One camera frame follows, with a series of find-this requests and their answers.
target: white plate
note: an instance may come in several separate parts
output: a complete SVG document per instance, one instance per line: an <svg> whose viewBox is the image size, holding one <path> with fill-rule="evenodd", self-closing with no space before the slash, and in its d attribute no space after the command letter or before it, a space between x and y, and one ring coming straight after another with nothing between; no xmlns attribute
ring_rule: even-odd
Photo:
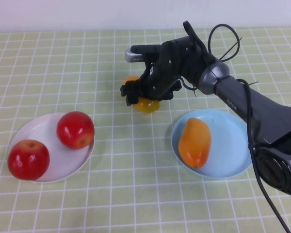
<svg viewBox="0 0 291 233"><path fill-rule="evenodd" d="M191 117L204 121L211 131L209 157L200 169L186 165L178 150L186 122ZM252 164L245 122L221 110L202 109L182 116L172 130L171 144L177 158L189 170L211 179L225 179L239 175Z"/></svg>
<svg viewBox="0 0 291 233"><path fill-rule="evenodd" d="M63 145L56 135L59 119L66 113L51 113L35 118L22 127L14 136L11 147L25 139L42 142L49 151L50 162L47 171L36 183L52 183L68 178L80 170L94 149L94 141L80 150L69 149Z"/></svg>

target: green checkered tablecloth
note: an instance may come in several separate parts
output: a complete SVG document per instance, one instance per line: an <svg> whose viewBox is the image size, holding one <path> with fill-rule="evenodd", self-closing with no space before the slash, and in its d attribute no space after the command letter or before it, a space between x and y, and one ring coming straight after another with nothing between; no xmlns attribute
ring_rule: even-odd
<svg viewBox="0 0 291 233"><path fill-rule="evenodd" d="M239 54L231 75L291 106L291 28L236 28ZM196 29L206 43L210 29ZM127 107L119 88L143 63L124 53L134 44L186 36L183 29L0 33L0 232L283 233L252 168L227 180L194 175L170 145L173 124L195 109L231 112L216 96L182 89L152 114ZM217 57L235 43L218 29ZM7 146L35 117L79 110L96 128L93 154L62 182L35 184L11 176ZM266 185L291 229L291 197Z"/></svg>

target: light blue plate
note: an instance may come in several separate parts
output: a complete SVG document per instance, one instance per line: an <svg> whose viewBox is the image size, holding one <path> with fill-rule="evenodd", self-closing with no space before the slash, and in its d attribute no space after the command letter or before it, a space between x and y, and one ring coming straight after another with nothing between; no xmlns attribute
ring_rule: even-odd
<svg viewBox="0 0 291 233"><path fill-rule="evenodd" d="M211 131L210 154L206 164L200 169L187 166L178 151L178 143L186 122L192 117L204 121ZM172 130L171 144L178 159L188 169L207 178L230 178L246 171L252 164L246 123L221 110L196 110L181 117Z"/></svg>

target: orange mango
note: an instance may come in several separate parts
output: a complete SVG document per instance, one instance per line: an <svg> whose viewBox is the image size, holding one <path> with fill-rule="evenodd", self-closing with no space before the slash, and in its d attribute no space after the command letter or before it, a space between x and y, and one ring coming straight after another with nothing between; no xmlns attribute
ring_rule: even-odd
<svg viewBox="0 0 291 233"><path fill-rule="evenodd" d="M139 77L131 75L124 80L124 84L127 81L137 80ZM138 98L138 103L133 105L137 110L144 113L153 113L160 108L160 102L158 100L148 100L142 97Z"/></svg>
<svg viewBox="0 0 291 233"><path fill-rule="evenodd" d="M208 160L211 147L211 132L200 119L190 118L180 138L179 153L188 166L201 168Z"/></svg>

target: red apple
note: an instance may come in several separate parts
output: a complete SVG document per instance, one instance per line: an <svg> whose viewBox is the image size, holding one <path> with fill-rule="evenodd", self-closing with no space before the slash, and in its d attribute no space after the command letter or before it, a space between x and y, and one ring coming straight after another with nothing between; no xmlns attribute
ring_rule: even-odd
<svg viewBox="0 0 291 233"><path fill-rule="evenodd" d="M57 123L57 137L65 146L71 149L82 149L88 146L95 135L92 119L83 112L65 114Z"/></svg>
<svg viewBox="0 0 291 233"><path fill-rule="evenodd" d="M11 174L20 180L36 180L49 167L49 151L36 140L22 140L11 149L8 159Z"/></svg>

